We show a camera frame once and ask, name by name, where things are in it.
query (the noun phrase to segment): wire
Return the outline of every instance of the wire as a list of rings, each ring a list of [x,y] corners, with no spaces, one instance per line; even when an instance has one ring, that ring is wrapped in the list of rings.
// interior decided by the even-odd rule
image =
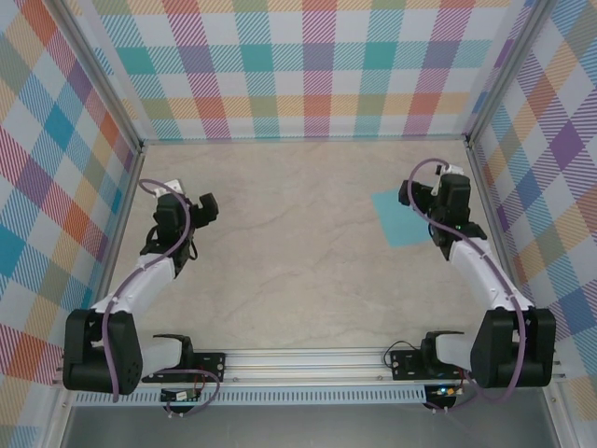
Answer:
[[[220,379],[216,375],[211,373],[210,371],[204,371],[201,369],[167,369],[165,371],[157,371],[156,372],[156,374],[160,374],[160,375],[166,375],[169,373],[198,373],[199,375],[204,375],[204,377],[209,376],[212,380],[215,381],[215,391],[212,394],[212,396],[207,401],[205,401],[203,404],[193,407],[193,409],[191,409],[190,411],[185,413],[184,416],[188,417],[194,413],[198,413],[198,412],[202,411],[207,406],[212,404],[214,402],[214,400],[217,398],[217,394],[219,393],[220,386],[221,386]],[[166,410],[168,411],[168,413],[170,413],[169,416],[172,417],[174,412],[170,408],[170,401],[168,401],[166,403]]]
[[[162,261],[163,259],[165,259],[167,257],[170,257],[170,255],[178,247],[180,247],[180,245],[182,243],[185,242],[185,239],[187,238],[188,232],[190,230],[190,213],[188,211],[187,203],[185,202],[183,197],[180,194],[178,194],[176,191],[174,191],[172,188],[167,186],[166,184],[161,183],[157,180],[152,180],[152,179],[139,180],[139,187],[146,193],[152,194],[154,196],[155,196],[155,193],[152,190],[148,189],[145,186],[145,184],[152,184],[152,185],[156,185],[158,187],[165,189],[166,191],[171,193],[183,205],[183,209],[185,210],[185,229],[183,230],[183,233],[180,236],[180,238],[178,239],[178,241],[172,247],[170,247],[166,252],[159,255],[155,259],[152,259],[145,266],[141,266],[141,267],[135,269],[132,273],[130,273],[129,276],[122,281],[122,283],[120,284],[120,286],[118,287],[118,289],[116,290],[114,295],[112,296],[112,300],[105,307],[104,317],[102,318],[102,339],[104,340],[105,361],[108,365],[108,371],[110,372],[110,380],[112,381],[112,401],[114,401],[115,403],[118,401],[119,390],[118,390],[118,374],[116,372],[116,366],[114,364],[114,358],[112,356],[112,347],[110,347],[110,340],[109,340],[109,336],[108,336],[108,319],[110,316],[110,312],[112,311],[112,308],[114,308],[114,305],[118,301],[120,295],[122,294],[122,291],[124,291],[124,289],[129,285],[129,283],[134,279],[134,277],[136,277],[139,273],[142,273],[143,271],[145,271],[147,268],[150,268],[154,264],[159,263],[160,261]]]
[[[405,343],[406,345],[408,345],[408,346],[409,346],[410,348],[412,348],[413,350],[417,350],[417,351],[419,351],[419,349],[418,349],[417,347],[415,347],[414,345],[412,345],[412,344],[411,344],[411,343],[409,343],[408,341],[396,341],[395,343],[393,343],[392,345],[390,345],[390,346],[388,347],[388,349],[385,351],[385,353],[383,354],[383,357],[382,357],[382,362],[383,362],[383,364],[385,364],[385,367],[387,367],[388,369],[392,369],[392,366],[390,366],[390,365],[388,364],[388,362],[385,360],[385,357],[387,357],[387,356],[388,356],[388,353],[390,353],[390,350],[392,350],[392,348],[393,348],[395,345],[398,345],[399,343]]]
[[[472,384],[473,388],[478,392],[478,396],[482,396],[486,400],[491,401],[493,403],[503,403],[507,399],[510,398],[510,396],[514,392],[514,389],[516,388],[516,384],[519,381],[519,378],[521,377],[522,364],[524,362],[524,350],[525,350],[525,345],[526,345],[526,327],[524,325],[524,316],[522,315],[522,309],[521,309],[520,304],[516,300],[516,297],[514,296],[514,291],[512,291],[512,288],[510,287],[510,285],[509,285],[508,281],[506,280],[506,278],[504,277],[504,275],[501,273],[499,268],[495,265],[495,263],[493,262],[491,257],[489,257],[483,251],[483,249],[481,249],[479,247],[479,245],[477,245],[474,241],[472,241],[470,238],[468,238],[463,233],[461,233],[451,227],[440,224],[439,222],[436,222],[432,218],[428,217],[417,206],[416,202],[414,201],[414,197],[412,195],[412,181],[413,181],[415,175],[417,174],[417,172],[423,166],[425,166],[427,163],[441,163],[444,166],[449,165],[449,163],[447,163],[446,161],[444,161],[442,159],[433,158],[433,159],[425,159],[424,161],[420,161],[419,164],[417,164],[417,166],[415,166],[413,168],[412,172],[410,173],[409,184],[408,184],[408,188],[407,188],[407,193],[409,195],[409,201],[410,201],[410,204],[412,205],[413,210],[420,217],[422,217],[425,221],[427,221],[429,224],[432,224],[434,227],[436,227],[438,229],[447,231],[448,233],[451,233],[452,235],[457,236],[458,238],[460,238],[461,240],[466,242],[468,245],[470,245],[479,254],[480,258],[487,263],[487,265],[490,267],[490,269],[492,270],[492,272],[495,275],[495,277],[497,278],[497,280],[500,282],[500,284],[504,288],[504,291],[508,295],[507,298],[512,302],[512,305],[514,306],[514,310],[516,312],[516,317],[518,318],[520,342],[519,342],[519,349],[518,349],[518,354],[517,354],[517,358],[516,358],[516,366],[514,368],[514,372],[512,373],[512,378],[510,379],[510,383],[507,385],[506,392],[504,393],[504,395],[502,395],[501,397],[499,397],[497,399],[488,397],[485,394],[485,392],[483,391],[483,389],[475,381],[472,381],[470,379],[470,376],[468,375],[468,373],[466,371],[464,372],[466,379],[469,381],[470,384]],[[462,405],[468,404],[468,403],[474,401],[476,398],[477,397],[475,397],[465,403],[462,403]],[[453,409],[456,407],[461,407],[462,405],[456,405],[453,407]]]

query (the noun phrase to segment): plaid wall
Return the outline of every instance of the plaid wall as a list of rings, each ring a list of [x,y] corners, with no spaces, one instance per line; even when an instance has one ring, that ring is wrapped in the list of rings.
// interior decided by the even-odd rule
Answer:
[[[525,0],[524,1],[524,6],[522,7],[521,12],[519,13],[519,17],[517,17],[516,22],[514,23],[514,26],[510,30],[510,33],[507,35],[506,43],[502,47],[502,50],[500,51],[499,56],[495,60],[495,63],[493,64],[493,67],[492,67],[492,71],[491,71],[490,75],[487,77],[487,79],[485,80],[485,84],[483,84],[483,90],[481,91],[479,98],[475,102],[475,107],[473,107],[472,114],[470,115],[470,117],[468,118],[468,121],[466,122],[466,126],[464,128],[464,133],[469,133],[471,128],[475,124],[475,121],[477,120],[477,117],[479,116],[479,112],[480,112],[481,108],[483,107],[483,105],[485,104],[487,95],[489,94],[490,90],[493,88],[495,81],[497,81],[497,79],[499,78],[499,75],[502,72],[502,66],[504,65],[506,58],[510,54],[510,51],[512,51],[512,49],[514,48],[514,42],[516,41],[517,37],[521,33],[522,28],[524,28],[524,25],[525,25],[527,19],[529,18],[529,16],[531,15],[531,11],[533,10],[533,7],[535,6],[536,2],[537,2],[537,0]]]
[[[67,3],[139,133],[175,141],[460,134],[531,2]]]
[[[477,142],[523,291],[558,320],[576,424],[595,436],[596,24],[597,0],[561,0]]]
[[[0,447],[32,446],[132,150],[41,0],[0,0]]]

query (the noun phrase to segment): plaid backdrop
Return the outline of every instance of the plaid backdrop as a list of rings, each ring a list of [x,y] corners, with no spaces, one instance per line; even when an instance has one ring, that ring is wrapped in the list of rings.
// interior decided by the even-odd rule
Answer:
[[[67,3],[139,133],[175,141],[460,134],[533,2]]]
[[[561,0],[477,145],[524,293],[597,441],[597,0]]]
[[[41,0],[0,0],[0,447],[32,446],[132,150]]]

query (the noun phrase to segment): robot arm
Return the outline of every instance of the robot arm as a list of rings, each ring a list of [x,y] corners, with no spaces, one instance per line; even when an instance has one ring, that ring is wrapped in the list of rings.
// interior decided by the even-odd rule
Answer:
[[[135,318],[138,319],[149,308],[161,291],[180,274],[187,261],[196,259],[194,232],[207,226],[218,215],[217,203],[211,193],[200,197],[202,207],[199,208],[185,196],[180,181],[171,181],[166,185],[185,200],[190,227],[184,242],[170,256],[151,263],[181,239],[186,224],[183,205],[165,189],[155,189],[158,205],[153,217],[157,224],[147,235],[146,245],[134,269],[141,268],[142,271],[120,292],[108,320],[108,339],[117,370],[118,389],[123,395],[131,394],[141,378],[148,374],[184,364],[185,357],[193,351],[189,338],[157,335],[144,340],[138,337],[134,325]],[[67,389],[94,392],[112,390],[101,324],[107,306],[113,299],[114,292],[91,309],[74,310],[68,316],[62,372]]]
[[[441,223],[478,245],[479,252],[454,234],[430,224],[432,239],[444,258],[469,284],[473,296],[488,311],[477,335],[456,331],[431,331],[421,342],[423,363],[428,371],[442,364],[470,371],[481,387],[503,387],[509,384],[516,368],[519,344],[524,343],[524,360],[517,386],[545,386],[551,379],[555,344],[555,318],[549,309],[536,309],[507,278],[493,259],[487,236],[469,221],[470,180],[461,168],[439,166],[440,176],[434,188],[413,182],[413,200],[418,208],[436,223]],[[399,192],[399,201],[410,206],[408,181]],[[485,259],[492,259],[497,272]],[[525,341],[519,341],[515,307],[497,275],[506,279],[509,289],[522,310]]]

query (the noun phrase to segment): blue paper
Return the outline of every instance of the blue paper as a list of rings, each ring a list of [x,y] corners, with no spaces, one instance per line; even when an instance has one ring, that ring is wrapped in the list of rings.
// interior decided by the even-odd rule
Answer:
[[[410,207],[398,202],[398,190],[374,193],[371,200],[380,217],[385,239],[391,247],[417,245],[430,240],[427,222]]]

